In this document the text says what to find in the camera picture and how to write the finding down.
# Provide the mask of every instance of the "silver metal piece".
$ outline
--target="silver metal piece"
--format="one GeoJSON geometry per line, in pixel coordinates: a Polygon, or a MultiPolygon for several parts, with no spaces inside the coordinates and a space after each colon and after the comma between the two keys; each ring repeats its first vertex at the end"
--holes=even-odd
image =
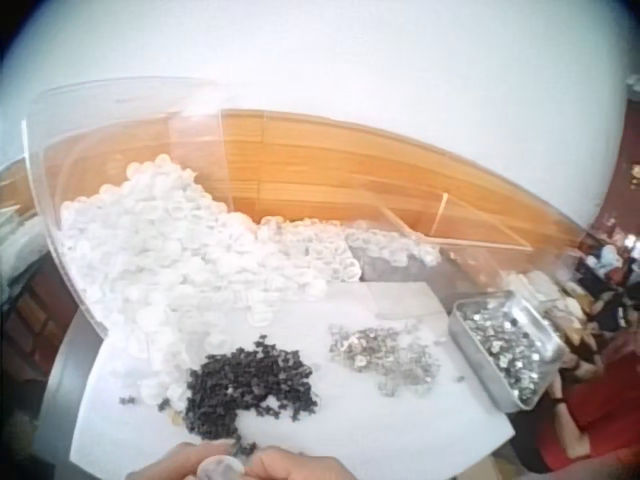
{"type": "Polygon", "coordinates": [[[378,389],[385,396],[394,396],[400,387],[415,387],[411,390],[422,396],[440,370],[428,347],[406,328],[331,329],[330,333],[332,360],[357,372],[382,376],[378,389]]]}
{"type": "Polygon", "coordinates": [[[458,301],[449,332],[495,405],[507,413],[534,407],[566,352],[548,323],[509,291],[458,301]]]}

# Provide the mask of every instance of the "clear acrylic container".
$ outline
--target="clear acrylic container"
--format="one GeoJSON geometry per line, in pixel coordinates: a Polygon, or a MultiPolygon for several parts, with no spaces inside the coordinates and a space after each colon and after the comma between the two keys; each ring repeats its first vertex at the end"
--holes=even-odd
{"type": "Polygon", "coordinates": [[[222,93],[206,80],[125,78],[80,83],[40,94],[23,122],[29,181],[50,249],[79,305],[96,329],[106,329],[81,298],[60,255],[60,206],[119,185],[131,162],[169,154],[198,174],[214,200],[233,210],[221,123],[222,93]]]}

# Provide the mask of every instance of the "red shirt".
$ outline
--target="red shirt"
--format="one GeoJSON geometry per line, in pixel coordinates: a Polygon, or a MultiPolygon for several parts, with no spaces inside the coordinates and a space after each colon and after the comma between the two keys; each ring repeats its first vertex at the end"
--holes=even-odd
{"type": "MultiPolygon", "coordinates": [[[[576,385],[564,394],[571,417],[589,435],[589,458],[640,445],[640,356],[629,353],[608,364],[601,378],[576,385]]],[[[538,447],[551,470],[579,459],[567,457],[554,414],[542,422],[538,447]]]]}

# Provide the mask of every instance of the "metal tray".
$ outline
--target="metal tray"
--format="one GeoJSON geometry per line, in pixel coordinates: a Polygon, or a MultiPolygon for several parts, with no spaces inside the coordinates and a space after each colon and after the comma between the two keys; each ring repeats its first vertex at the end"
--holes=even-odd
{"type": "Polygon", "coordinates": [[[567,347],[554,333],[551,326],[526,301],[511,291],[497,292],[457,301],[449,317],[449,332],[472,370],[498,409],[505,413],[531,410],[538,402],[553,376],[558,371],[567,347]],[[498,310],[507,310],[519,322],[520,328],[539,341],[540,382],[535,395],[523,404],[512,392],[507,380],[493,363],[492,358],[464,323],[460,309],[470,304],[486,304],[493,301],[498,310]]]}

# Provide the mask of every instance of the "white work surface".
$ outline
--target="white work surface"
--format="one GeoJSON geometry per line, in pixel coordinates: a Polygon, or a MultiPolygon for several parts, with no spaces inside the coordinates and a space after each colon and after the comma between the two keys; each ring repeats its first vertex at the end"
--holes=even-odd
{"type": "MultiPolygon", "coordinates": [[[[250,346],[264,332],[279,348],[299,349],[315,370],[311,383],[320,397],[318,413],[296,423],[288,417],[276,420],[242,412],[240,433],[259,445],[338,457],[361,480],[450,478],[507,441],[513,434],[511,425],[451,340],[432,348],[442,368],[424,398],[409,392],[383,397],[375,375],[332,363],[329,324],[359,329],[396,323],[376,319],[376,302],[367,285],[332,286],[322,302],[287,305],[265,328],[243,322],[230,325],[237,346],[250,346]]],[[[422,296],[416,284],[407,284],[404,298],[398,296],[398,288],[396,284],[392,290],[399,305],[410,300],[415,307],[424,299],[422,335],[430,343],[446,335],[447,315],[426,284],[422,296]]],[[[381,291],[375,289],[378,302],[381,291]]],[[[119,397],[131,393],[112,372],[119,356],[112,342],[105,341],[87,383],[71,448],[71,461],[104,479],[123,478],[179,442],[199,441],[154,407],[119,404],[119,397]]]]}

